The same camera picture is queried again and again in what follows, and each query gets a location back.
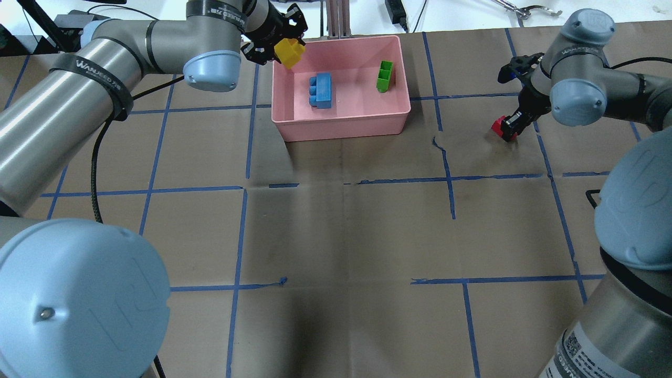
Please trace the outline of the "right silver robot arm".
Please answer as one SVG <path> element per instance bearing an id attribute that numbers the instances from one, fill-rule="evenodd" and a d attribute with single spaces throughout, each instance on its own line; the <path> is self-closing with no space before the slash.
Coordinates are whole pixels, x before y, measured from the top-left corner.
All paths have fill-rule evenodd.
<path id="1" fill-rule="evenodd" d="M 540 377 L 670 377 L 670 79 L 610 67 L 603 48 L 614 34 L 608 14 L 579 9 L 547 52 L 513 57 L 498 76 L 522 83 L 516 111 L 492 125 L 505 141 L 545 114 L 570 127 L 607 117 L 652 131 L 600 190 L 594 228 L 606 273 Z"/>

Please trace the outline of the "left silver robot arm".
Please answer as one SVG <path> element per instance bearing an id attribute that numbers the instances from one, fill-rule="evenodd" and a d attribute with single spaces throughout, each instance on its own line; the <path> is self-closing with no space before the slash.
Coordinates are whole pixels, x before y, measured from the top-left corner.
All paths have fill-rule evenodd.
<path id="1" fill-rule="evenodd" d="M 170 322 L 170 280 L 141 235 L 105 224 L 98 160 L 106 132 L 125 121 L 147 75 L 181 74 L 201 91 L 237 88 L 242 59 L 286 67 L 308 26 L 293 3 L 188 1 L 183 20 L 89 22 L 81 48 L 2 111 L 2 376 L 141 377 Z M 94 220 L 32 220 L 25 212 L 94 138 Z"/>

